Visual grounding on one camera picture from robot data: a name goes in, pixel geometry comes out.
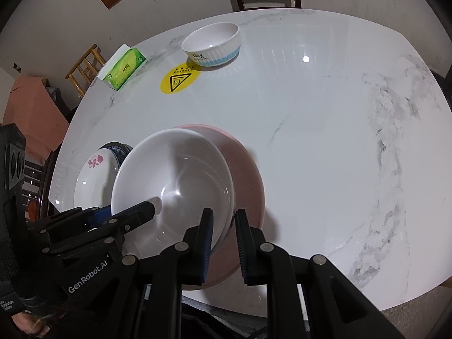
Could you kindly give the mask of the person's left hand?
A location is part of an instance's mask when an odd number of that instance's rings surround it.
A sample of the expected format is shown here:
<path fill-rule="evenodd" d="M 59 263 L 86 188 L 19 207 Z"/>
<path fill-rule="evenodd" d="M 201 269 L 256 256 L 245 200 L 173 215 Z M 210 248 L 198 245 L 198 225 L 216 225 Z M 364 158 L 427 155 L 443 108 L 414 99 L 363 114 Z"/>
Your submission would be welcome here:
<path fill-rule="evenodd" d="M 43 318 L 39 318 L 28 312 L 20 312 L 12 316 L 15 325 L 25 334 L 43 338 L 49 331 L 47 323 Z"/>

